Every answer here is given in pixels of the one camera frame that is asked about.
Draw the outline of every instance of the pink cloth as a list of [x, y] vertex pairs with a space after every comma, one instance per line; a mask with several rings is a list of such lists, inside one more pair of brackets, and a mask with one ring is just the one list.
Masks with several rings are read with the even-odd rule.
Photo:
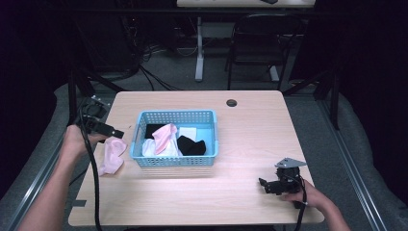
[[123, 165], [120, 155], [126, 150], [127, 144], [124, 140], [110, 137], [105, 140], [105, 160], [98, 169], [98, 174], [115, 174]]
[[152, 134], [154, 138], [154, 142], [156, 144], [156, 151], [155, 151], [156, 155], [160, 154], [167, 148], [167, 145], [170, 142], [173, 134], [176, 134], [176, 133], [177, 133], [176, 125], [169, 123], [159, 128], [156, 132]]

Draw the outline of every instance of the forearm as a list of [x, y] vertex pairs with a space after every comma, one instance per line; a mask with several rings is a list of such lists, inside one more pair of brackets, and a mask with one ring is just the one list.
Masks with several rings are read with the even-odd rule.
[[339, 208], [331, 201], [325, 201], [318, 209], [326, 218], [327, 225], [330, 231], [349, 231], [347, 223], [345, 222]]
[[61, 230], [64, 207], [76, 161], [65, 162], [61, 156], [54, 171], [31, 206], [19, 230]]

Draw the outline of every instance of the human arm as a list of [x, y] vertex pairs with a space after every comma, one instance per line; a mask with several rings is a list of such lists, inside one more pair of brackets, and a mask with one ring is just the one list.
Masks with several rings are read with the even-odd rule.
[[[91, 144], [106, 139], [99, 134], [88, 135], [88, 137]], [[76, 164], [86, 153], [81, 130], [76, 125], [68, 126], [54, 170], [18, 230], [62, 229], [69, 181]]]
[[[339, 208], [326, 195], [313, 187], [307, 180], [304, 180], [307, 193], [308, 206], [315, 207], [321, 211], [326, 218], [330, 231], [348, 231], [350, 228], [345, 222]], [[298, 193], [285, 194], [282, 197], [286, 201], [302, 201], [303, 191]]]

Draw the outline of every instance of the wooden table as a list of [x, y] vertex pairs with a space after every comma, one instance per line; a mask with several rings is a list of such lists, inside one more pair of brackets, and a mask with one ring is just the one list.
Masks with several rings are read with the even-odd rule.
[[[236, 107], [226, 104], [238, 102]], [[140, 168], [129, 147], [138, 115], [148, 110], [211, 109], [217, 113], [219, 152], [212, 167]], [[137, 91], [120, 92], [107, 124], [125, 132], [128, 149], [114, 175], [100, 177], [102, 225], [246, 225], [296, 223], [298, 210], [280, 196], [266, 194], [258, 178], [277, 180], [274, 164], [285, 157], [305, 161], [279, 91]], [[95, 149], [98, 166], [104, 144]], [[308, 167], [301, 175], [313, 183]], [[69, 223], [94, 225], [91, 167]], [[303, 222], [321, 222], [307, 208]]]

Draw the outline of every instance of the office chair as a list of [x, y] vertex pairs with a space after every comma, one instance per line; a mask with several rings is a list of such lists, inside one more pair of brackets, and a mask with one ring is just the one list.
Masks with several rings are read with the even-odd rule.
[[300, 18], [290, 14], [253, 13], [240, 18], [232, 32], [225, 64], [228, 89], [231, 89], [232, 66], [236, 64], [265, 65], [267, 72], [274, 65], [282, 65], [277, 87], [280, 90], [291, 43], [300, 28]]

